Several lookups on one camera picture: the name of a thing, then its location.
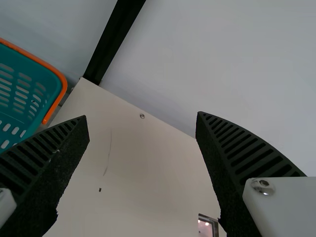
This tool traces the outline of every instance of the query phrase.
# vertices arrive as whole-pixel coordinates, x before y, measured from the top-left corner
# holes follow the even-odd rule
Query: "small metal screw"
[[[271,196],[276,192],[272,183],[263,178],[256,178],[251,181],[251,187],[260,194]]]
[[[269,186],[269,182],[268,181],[266,181],[266,180],[263,180],[263,179],[261,179],[261,180],[259,180],[259,183],[262,185],[262,186]]]

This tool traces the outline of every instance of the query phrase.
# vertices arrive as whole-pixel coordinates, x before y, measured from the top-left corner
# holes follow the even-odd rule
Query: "screw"
[[[264,178],[253,179],[250,185],[255,191],[265,196],[271,196],[276,192],[276,188],[273,183]]]
[[[266,180],[259,180],[259,183],[262,185],[262,186],[269,186],[269,182],[268,181],[266,181]]]

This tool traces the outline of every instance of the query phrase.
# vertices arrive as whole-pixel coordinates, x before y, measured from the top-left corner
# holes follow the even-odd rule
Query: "beige board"
[[[194,138],[83,78],[51,126],[81,115],[90,143],[45,237],[195,237],[220,217]]]

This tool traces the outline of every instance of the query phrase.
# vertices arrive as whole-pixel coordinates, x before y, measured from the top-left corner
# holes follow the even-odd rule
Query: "teal plastic basket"
[[[61,90],[54,72],[0,43],[0,152],[34,134]]]

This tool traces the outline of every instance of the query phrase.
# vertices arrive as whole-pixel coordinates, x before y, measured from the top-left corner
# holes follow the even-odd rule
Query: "black foam pad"
[[[41,237],[89,143],[86,117],[48,128],[0,154],[0,185],[18,206],[0,237]]]
[[[260,137],[205,112],[197,114],[196,139],[221,208],[219,223],[227,236],[260,237],[242,200],[246,180],[305,174]]]

